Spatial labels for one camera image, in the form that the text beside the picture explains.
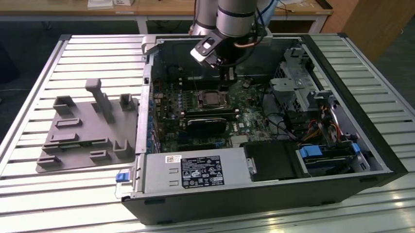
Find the sticker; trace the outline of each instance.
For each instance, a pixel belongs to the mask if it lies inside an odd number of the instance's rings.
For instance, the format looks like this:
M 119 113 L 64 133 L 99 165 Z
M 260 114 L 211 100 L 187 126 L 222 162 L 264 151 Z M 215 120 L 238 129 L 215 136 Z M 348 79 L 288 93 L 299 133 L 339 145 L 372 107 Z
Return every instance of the sticker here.
M 166 156 L 166 163 L 179 163 L 182 159 L 182 155 L 168 155 Z
M 116 14 L 124 14 L 124 15 L 132 15 L 135 12 L 133 11 L 116 11 Z
M 226 181 L 223 177 L 219 155 L 182 159 L 183 188 L 199 188 L 224 184 Z

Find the metal slatted table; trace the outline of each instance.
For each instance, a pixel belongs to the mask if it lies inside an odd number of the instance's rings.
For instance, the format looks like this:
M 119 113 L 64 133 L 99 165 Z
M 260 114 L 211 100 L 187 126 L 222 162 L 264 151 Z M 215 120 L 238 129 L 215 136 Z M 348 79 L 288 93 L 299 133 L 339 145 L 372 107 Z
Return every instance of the metal slatted table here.
M 386 232 L 415 227 L 414 109 L 347 38 L 312 35 L 330 63 L 410 174 L 342 203 L 244 216 L 144 226 L 115 197 L 115 175 L 131 164 L 39 174 L 35 171 L 57 95 L 91 101 L 87 78 L 111 99 L 143 83 L 141 35 L 60 40 L 0 146 L 0 232 Z M 324 88 L 328 88 L 318 73 Z

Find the wooden table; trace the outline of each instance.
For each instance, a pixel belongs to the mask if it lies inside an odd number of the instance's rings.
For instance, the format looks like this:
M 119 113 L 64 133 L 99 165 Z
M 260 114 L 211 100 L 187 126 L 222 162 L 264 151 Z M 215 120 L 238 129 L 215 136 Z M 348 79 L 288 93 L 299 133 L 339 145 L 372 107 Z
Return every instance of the wooden table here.
M 87 8 L 87 0 L 0 0 L 0 21 L 112 21 L 137 22 L 140 34 L 148 34 L 150 20 L 192 20 L 194 0 L 136 0 L 132 6 L 108 10 Z M 310 33 L 319 33 L 332 10 L 315 0 L 287 5 L 292 12 L 276 9 L 272 20 L 312 21 Z

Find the workbench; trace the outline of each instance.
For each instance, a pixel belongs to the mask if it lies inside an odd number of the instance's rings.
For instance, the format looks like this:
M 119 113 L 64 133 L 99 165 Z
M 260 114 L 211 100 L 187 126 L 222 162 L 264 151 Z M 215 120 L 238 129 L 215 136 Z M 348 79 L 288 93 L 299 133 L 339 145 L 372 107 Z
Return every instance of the workbench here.
M 85 80 L 100 78 L 109 99 L 140 99 L 143 35 L 63 36 L 0 145 L 1 232 L 388 232 L 415 227 L 415 112 L 348 38 L 312 35 L 328 62 L 410 174 L 342 203 L 144 226 L 120 203 L 115 176 L 133 164 L 39 174 L 56 96 L 92 101 Z M 328 84 L 316 73 L 322 85 Z
M 87 8 L 88 0 L 3 0 L 0 21 L 135 21 L 139 32 L 148 34 L 150 20 L 194 20 L 194 0 L 136 0 L 132 6 L 108 10 Z M 312 21 L 310 33 L 319 33 L 331 9 L 315 0 L 287 5 L 287 12 L 276 8 L 272 20 Z

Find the barcode sticker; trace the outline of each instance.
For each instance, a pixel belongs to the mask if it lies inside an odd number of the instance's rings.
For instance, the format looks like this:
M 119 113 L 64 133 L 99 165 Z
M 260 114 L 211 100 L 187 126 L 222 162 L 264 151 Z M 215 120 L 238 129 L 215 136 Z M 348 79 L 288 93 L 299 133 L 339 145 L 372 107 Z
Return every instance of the barcode sticker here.
M 166 163 L 179 163 L 182 160 L 182 155 L 168 155 L 166 157 Z

